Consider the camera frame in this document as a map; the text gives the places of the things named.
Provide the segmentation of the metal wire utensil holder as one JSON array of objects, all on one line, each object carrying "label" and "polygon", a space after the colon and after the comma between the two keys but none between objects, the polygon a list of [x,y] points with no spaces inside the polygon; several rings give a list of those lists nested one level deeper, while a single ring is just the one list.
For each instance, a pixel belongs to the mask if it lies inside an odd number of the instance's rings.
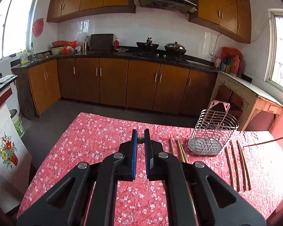
[{"label": "metal wire utensil holder", "polygon": [[188,148],[197,156],[216,156],[226,147],[239,128],[238,120],[229,113],[231,105],[213,100],[201,111],[188,141]]}]

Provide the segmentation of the pink floral tablecloth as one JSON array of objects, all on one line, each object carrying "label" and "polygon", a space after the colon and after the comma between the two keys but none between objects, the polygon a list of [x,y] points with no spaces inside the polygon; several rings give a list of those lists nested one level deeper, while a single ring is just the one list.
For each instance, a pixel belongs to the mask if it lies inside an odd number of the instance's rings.
[{"label": "pink floral tablecloth", "polygon": [[[151,138],[170,152],[172,138],[174,154],[179,155],[176,139],[185,149],[189,163],[201,160],[227,183],[230,183],[225,153],[215,157],[194,156],[188,149],[190,128],[146,124],[135,121],[80,113],[44,159],[21,202],[19,213],[24,213],[44,193],[56,184],[79,162],[94,164],[117,152],[119,145],[131,139],[132,131],[143,135],[149,129]],[[232,137],[235,154],[238,147],[267,141],[271,134],[263,132],[235,132]],[[264,217],[269,217],[283,196],[283,150],[276,143],[243,148],[251,180],[251,190],[240,195]],[[144,145],[137,147],[136,178],[119,182],[116,197],[116,225],[167,225],[168,213],[165,190],[161,181],[151,182],[146,176]]]}]

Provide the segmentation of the beige side table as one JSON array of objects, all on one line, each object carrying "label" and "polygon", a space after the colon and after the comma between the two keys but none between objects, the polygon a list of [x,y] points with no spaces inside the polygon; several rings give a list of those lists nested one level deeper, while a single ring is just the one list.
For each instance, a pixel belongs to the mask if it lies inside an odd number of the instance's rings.
[{"label": "beige side table", "polygon": [[239,131],[245,131],[249,122],[262,111],[274,115],[274,121],[269,131],[272,132],[274,130],[283,112],[283,105],[279,101],[254,84],[222,71],[218,71],[211,100],[215,99],[221,86],[228,87],[233,93],[242,98],[243,105],[242,116],[239,118]]}]

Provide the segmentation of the right window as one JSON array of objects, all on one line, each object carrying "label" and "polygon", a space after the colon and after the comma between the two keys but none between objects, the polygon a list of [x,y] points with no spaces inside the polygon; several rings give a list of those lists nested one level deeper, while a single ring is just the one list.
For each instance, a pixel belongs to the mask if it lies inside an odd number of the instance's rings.
[{"label": "right window", "polygon": [[265,80],[283,92],[283,9],[269,9],[269,53]]}]

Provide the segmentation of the window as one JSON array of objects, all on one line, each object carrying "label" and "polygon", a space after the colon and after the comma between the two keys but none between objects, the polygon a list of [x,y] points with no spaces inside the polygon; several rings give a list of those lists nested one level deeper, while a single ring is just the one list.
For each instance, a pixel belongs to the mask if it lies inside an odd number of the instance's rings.
[{"label": "window", "polygon": [[283,9],[269,9],[269,53],[265,80],[283,92]]},{"label": "window", "polygon": [[0,60],[31,50],[37,0],[0,1]]}]

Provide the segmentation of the flower tiled counter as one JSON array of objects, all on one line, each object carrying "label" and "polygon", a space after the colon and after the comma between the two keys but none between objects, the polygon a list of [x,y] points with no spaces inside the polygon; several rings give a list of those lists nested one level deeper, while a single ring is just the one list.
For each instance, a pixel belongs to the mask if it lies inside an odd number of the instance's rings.
[{"label": "flower tiled counter", "polygon": [[21,204],[29,185],[32,156],[22,142],[6,101],[12,96],[15,75],[4,77],[0,83],[0,209],[4,213]]}]

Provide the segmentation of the orange bottle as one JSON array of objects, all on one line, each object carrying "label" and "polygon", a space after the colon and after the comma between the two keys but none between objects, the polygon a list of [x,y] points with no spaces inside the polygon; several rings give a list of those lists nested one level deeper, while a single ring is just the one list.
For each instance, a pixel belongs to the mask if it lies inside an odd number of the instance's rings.
[{"label": "orange bottle", "polygon": [[235,55],[235,57],[232,58],[232,65],[231,65],[231,74],[237,75],[238,69],[240,65],[240,58],[238,55]]}]

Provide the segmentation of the green white bucket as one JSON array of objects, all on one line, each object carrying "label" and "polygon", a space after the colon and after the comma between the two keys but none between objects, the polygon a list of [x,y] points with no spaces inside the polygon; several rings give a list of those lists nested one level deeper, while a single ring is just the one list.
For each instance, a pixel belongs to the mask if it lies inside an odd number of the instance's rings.
[{"label": "green white bucket", "polygon": [[14,124],[14,127],[15,127],[19,137],[22,138],[25,134],[22,119],[19,116],[19,113],[16,109],[12,109],[9,112],[11,114],[11,119],[12,119],[12,122]]}]

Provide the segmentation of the red bag behind bottles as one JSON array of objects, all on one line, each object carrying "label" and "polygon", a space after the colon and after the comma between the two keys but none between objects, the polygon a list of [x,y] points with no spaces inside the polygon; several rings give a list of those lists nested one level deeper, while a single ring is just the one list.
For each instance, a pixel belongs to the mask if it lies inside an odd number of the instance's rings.
[{"label": "red bag behind bottles", "polygon": [[221,48],[222,58],[233,58],[235,56],[238,56],[240,59],[243,58],[242,53],[237,48],[233,48],[233,47],[222,47]]}]

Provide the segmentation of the wooden lower cabinets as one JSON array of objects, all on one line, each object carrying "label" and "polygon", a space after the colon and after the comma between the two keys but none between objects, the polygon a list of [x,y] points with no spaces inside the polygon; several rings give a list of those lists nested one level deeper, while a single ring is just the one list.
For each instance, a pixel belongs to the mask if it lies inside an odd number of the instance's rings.
[{"label": "wooden lower cabinets", "polygon": [[217,74],[124,58],[68,57],[16,66],[20,109],[41,115],[61,98],[170,114],[198,115],[208,106]]}]

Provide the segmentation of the wooden cabinets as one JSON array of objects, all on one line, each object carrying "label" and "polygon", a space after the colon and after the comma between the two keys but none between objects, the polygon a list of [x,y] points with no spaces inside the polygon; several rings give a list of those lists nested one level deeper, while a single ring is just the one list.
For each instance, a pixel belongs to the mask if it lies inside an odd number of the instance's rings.
[{"label": "wooden cabinets", "polygon": [[124,58],[68,57],[16,66],[20,109],[41,115],[61,98],[170,114],[198,115],[208,106],[217,74]]},{"label": "wooden cabinets", "polygon": [[249,0],[50,0],[47,22],[105,13],[134,13],[136,7],[188,14],[190,22],[237,42],[251,41]]}]

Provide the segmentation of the wooden upper cabinets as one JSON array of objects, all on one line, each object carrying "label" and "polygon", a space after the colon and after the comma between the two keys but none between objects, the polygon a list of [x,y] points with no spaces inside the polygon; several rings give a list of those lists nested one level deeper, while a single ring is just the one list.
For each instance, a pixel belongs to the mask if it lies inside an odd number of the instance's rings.
[{"label": "wooden upper cabinets", "polygon": [[105,13],[134,13],[136,7],[188,14],[190,22],[237,42],[251,41],[249,0],[50,0],[47,22]]}]

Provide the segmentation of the lidded black pot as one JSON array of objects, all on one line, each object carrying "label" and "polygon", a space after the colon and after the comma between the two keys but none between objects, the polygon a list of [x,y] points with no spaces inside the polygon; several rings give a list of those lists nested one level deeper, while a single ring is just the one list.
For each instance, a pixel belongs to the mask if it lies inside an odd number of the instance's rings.
[{"label": "lidded black pot", "polygon": [[179,57],[184,55],[187,50],[185,49],[184,46],[182,46],[178,42],[174,42],[174,43],[167,43],[165,45],[165,51],[170,56]]}]

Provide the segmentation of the yellow detergent bottle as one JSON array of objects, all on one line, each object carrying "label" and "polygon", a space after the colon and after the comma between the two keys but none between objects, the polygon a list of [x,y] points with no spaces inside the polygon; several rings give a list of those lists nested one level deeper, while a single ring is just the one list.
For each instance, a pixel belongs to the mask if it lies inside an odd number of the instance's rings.
[{"label": "yellow detergent bottle", "polygon": [[23,51],[20,52],[20,64],[27,64],[29,62],[28,60],[28,50],[25,49]]}]

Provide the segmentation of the dark cutting board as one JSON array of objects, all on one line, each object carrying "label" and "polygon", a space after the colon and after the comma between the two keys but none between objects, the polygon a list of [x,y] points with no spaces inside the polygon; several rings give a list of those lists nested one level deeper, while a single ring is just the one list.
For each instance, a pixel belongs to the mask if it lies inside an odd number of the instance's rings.
[{"label": "dark cutting board", "polygon": [[89,50],[109,51],[112,49],[114,34],[92,34]]}]

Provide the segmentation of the red basin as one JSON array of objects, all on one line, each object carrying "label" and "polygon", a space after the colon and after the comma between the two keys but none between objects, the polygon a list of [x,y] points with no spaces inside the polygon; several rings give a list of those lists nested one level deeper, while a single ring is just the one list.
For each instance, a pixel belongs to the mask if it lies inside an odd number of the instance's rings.
[{"label": "red basin", "polygon": [[73,47],[76,48],[77,47],[77,41],[64,41],[64,40],[60,40],[60,41],[55,41],[52,42],[52,46],[53,47]]}]

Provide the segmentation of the red bottle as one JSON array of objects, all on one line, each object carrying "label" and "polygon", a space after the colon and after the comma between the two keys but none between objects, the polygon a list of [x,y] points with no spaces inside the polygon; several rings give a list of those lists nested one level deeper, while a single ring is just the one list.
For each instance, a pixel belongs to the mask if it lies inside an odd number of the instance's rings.
[{"label": "red bottle", "polygon": [[119,40],[118,40],[117,37],[115,38],[115,41],[114,41],[114,43],[113,43],[113,47],[114,47],[114,50],[117,50],[118,47],[119,47]]}]

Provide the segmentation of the black wok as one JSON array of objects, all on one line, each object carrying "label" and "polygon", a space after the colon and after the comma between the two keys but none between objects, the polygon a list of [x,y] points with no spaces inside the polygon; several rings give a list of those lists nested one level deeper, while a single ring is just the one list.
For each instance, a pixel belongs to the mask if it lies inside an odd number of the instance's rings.
[{"label": "black wok", "polygon": [[146,42],[137,42],[136,45],[142,52],[153,52],[159,47],[159,44],[155,44],[152,42],[151,37],[148,37]]}]

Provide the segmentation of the left window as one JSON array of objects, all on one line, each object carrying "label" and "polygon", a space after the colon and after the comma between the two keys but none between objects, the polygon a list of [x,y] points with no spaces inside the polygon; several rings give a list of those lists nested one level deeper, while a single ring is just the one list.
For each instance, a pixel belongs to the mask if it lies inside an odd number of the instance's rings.
[{"label": "left window", "polygon": [[0,1],[0,60],[31,50],[37,0]]}]

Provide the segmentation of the red plastic bag on wall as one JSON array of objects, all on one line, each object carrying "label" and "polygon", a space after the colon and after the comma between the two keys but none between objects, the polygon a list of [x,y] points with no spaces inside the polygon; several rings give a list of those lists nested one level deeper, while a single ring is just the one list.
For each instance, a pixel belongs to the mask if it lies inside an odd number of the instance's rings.
[{"label": "red plastic bag on wall", "polygon": [[44,27],[44,18],[38,18],[34,21],[32,25],[32,32],[36,38],[38,38],[42,32]]}]

